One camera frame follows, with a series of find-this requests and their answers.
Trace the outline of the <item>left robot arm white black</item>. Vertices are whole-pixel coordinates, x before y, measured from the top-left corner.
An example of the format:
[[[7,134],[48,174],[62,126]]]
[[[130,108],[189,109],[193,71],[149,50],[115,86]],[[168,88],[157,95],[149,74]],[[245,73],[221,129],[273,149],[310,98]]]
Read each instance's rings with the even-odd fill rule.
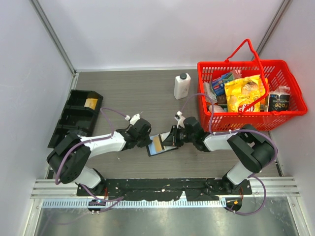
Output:
[[[106,186],[104,177],[88,168],[89,159],[108,152],[120,152],[134,147],[148,146],[151,124],[139,114],[129,120],[125,129],[117,129],[108,135],[80,137],[68,134],[47,156],[47,162],[56,174],[57,182],[77,183],[88,188],[95,196],[101,195]]]

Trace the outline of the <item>black leather card holder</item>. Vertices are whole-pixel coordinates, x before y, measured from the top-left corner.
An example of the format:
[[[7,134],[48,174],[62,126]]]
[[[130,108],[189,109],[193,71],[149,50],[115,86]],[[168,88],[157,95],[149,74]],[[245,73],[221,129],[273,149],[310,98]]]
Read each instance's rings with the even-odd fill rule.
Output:
[[[161,133],[161,134],[150,136],[150,140],[152,142],[146,146],[147,153],[148,153],[149,157],[178,149],[178,147],[171,147],[171,146],[162,145],[162,141],[164,141],[167,138],[169,133],[170,132],[166,132],[166,133]]]

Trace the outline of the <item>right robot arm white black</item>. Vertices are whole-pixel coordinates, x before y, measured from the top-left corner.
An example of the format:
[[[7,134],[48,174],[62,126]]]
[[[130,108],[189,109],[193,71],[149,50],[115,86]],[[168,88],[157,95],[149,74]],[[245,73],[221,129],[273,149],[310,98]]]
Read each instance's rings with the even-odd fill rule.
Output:
[[[259,173],[278,153],[271,139],[250,124],[236,130],[211,133],[206,132],[194,117],[172,126],[161,142],[169,147],[181,147],[185,143],[192,143],[202,152],[232,150],[235,153],[239,162],[222,177],[222,188],[227,194],[238,191],[244,180]]]

